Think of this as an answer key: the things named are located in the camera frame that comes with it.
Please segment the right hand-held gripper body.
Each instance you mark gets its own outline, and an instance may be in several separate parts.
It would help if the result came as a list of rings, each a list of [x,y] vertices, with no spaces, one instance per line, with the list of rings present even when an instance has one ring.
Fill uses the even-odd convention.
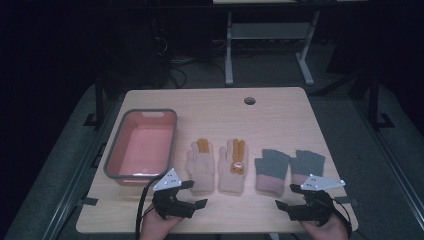
[[[318,221],[320,225],[328,222],[334,209],[332,198],[327,193],[328,189],[343,187],[345,181],[322,176],[310,175],[299,186],[305,200],[304,205],[288,207],[288,215],[292,221]]]

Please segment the person's left hand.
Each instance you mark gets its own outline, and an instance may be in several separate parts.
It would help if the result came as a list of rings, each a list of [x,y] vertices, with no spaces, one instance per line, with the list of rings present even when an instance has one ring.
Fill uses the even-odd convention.
[[[164,240],[181,221],[181,217],[167,216],[163,219],[150,205],[143,214],[139,240]]]

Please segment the beige glove with orange fingers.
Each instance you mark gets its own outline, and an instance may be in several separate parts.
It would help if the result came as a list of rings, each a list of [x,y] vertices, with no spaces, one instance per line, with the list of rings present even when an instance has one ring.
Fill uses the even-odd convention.
[[[207,139],[198,139],[187,153],[186,166],[194,182],[193,193],[212,192],[215,188],[215,159],[213,146]]]

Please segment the white metal desk frame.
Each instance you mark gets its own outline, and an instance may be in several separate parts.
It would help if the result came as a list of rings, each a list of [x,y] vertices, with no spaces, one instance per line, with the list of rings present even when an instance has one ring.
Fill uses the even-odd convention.
[[[234,83],[232,63],[232,43],[234,40],[303,40],[300,52],[295,54],[296,61],[307,85],[313,85],[314,79],[306,62],[306,57],[320,16],[315,11],[309,22],[294,23],[234,23],[232,13],[227,15],[226,53],[224,61],[225,85]]]

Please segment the black metal stand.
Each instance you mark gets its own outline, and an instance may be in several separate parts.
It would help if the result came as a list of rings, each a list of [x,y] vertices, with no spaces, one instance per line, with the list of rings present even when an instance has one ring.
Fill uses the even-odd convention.
[[[98,130],[104,120],[104,99],[103,99],[103,87],[102,87],[103,76],[101,73],[95,79],[94,90],[95,90],[95,112],[87,115],[84,126],[91,126]]]
[[[382,128],[393,128],[394,124],[386,113],[378,110],[379,104],[379,77],[376,72],[371,75],[369,100],[368,100],[368,121],[375,131]]]

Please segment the beige glove with bear print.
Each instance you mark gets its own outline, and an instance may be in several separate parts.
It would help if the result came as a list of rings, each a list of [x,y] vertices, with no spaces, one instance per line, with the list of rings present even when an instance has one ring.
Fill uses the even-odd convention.
[[[220,192],[242,194],[248,167],[248,146],[244,140],[227,141],[226,147],[219,150],[218,190]]]

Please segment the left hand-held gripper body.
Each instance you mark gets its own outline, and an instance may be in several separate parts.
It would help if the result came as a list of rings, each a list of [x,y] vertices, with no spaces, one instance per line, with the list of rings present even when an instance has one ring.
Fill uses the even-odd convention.
[[[152,203],[163,219],[167,216],[186,218],[185,205],[177,199],[177,193],[185,187],[185,182],[179,178],[174,168],[171,168],[153,187]]]

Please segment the grey fingerless glove pink cuff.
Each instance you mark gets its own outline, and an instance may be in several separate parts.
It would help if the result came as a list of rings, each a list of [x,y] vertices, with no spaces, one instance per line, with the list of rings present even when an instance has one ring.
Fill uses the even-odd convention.
[[[310,175],[322,176],[325,157],[307,150],[297,150],[290,160],[291,180],[293,184],[304,183]]]
[[[254,160],[256,188],[281,196],[291,157],[274,149],[263,149],[262,157]]]

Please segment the pink basin with grey rim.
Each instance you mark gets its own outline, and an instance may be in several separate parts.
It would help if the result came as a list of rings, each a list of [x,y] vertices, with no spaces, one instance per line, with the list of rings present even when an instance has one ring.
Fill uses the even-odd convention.
[[[104,173],[121,186],[147,184],[171,166],[177,129],[172,109],[124,113],[108,151]]]

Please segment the person's right hand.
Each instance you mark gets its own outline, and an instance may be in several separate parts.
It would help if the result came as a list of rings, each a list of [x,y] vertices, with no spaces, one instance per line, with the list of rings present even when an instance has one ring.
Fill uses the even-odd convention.
[[[332,215],[325,225],[315,226],[312,222],[300,221],[301,226],[314,240],[348,240],[348,232],[343,222]]]

